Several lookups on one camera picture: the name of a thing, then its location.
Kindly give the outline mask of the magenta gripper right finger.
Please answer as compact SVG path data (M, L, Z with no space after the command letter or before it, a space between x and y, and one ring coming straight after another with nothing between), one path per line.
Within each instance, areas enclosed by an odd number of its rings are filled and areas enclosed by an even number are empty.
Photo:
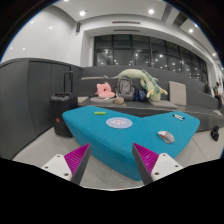
M137 143L132 146L132 154L144 185L182 169L167 153L157 154Z

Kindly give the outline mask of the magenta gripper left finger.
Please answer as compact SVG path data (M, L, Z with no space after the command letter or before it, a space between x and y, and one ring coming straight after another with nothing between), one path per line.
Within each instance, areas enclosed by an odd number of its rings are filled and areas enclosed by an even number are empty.
M83 145L72 152L56 154L42 169L79 185L91 155L91 144Z

